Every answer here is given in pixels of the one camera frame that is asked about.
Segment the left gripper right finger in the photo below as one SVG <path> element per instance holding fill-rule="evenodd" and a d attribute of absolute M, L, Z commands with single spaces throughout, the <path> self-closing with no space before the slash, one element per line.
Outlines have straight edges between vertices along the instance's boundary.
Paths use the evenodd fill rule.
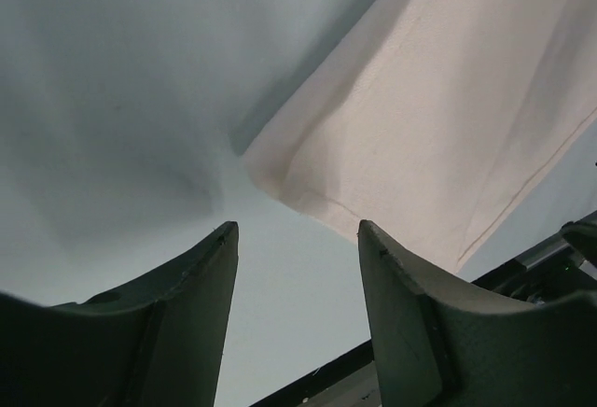
<path fill-rule="evenodd" d="M 537 305 L 450 274 L 364 220 L 360 272 L 385 406 L 592 406 L 596 294 Z"/>

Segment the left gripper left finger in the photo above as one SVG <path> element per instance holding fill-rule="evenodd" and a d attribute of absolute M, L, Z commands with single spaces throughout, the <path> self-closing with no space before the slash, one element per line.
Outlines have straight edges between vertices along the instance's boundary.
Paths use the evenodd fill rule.
<path fill-rule="evenodd" d="M 238 267 L 239 228 L 86 302 L 1 298 L 5 406 L 211 406 Z"/>

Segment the white cloth napkin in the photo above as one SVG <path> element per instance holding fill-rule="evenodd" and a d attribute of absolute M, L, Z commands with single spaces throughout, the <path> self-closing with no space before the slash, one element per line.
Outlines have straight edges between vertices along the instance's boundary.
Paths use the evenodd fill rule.
<path fill-rule="evenodd" d="M 273 199 L 459 270 L 596 120 L 596 0 L 376 0 L 243 155 Z"/>

